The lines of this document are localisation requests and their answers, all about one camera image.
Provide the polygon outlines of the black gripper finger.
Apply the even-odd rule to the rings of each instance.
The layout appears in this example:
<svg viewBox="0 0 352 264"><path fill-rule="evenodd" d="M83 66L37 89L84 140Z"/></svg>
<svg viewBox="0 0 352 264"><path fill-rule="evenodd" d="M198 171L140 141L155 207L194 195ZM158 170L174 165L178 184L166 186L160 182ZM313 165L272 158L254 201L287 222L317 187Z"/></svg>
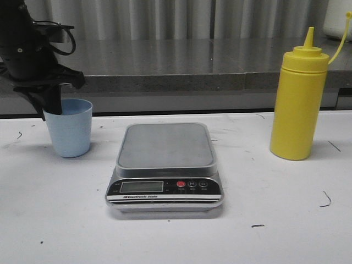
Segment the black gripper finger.
<svg viewBox="0 0 352 264"><path fill-rule="evenodd" d="M40 118L45 121L45 115L43 113L45 99L41 90L35 87L14 87L13 91L28 101L34 107Z"/></svg>
<svg viewBox="0 0 352 264"><path fill-rule="evenodd" d="M43 110L50 114L62 114L61 86L49 86L43 92Z"/></svg>

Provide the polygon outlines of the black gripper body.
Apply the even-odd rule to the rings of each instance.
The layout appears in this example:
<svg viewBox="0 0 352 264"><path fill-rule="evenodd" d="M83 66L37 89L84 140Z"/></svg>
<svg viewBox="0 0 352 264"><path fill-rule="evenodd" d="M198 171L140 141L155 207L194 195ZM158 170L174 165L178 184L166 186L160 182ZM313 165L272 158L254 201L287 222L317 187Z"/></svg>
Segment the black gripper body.
<svg viewBox="0 0 352 264"><path fill-rule="evenodd" d="M80 89L84 75L58 63L76 50L73 26L34 20L24 1L1 1L1 77L42 93L54 85Z"/></svg>

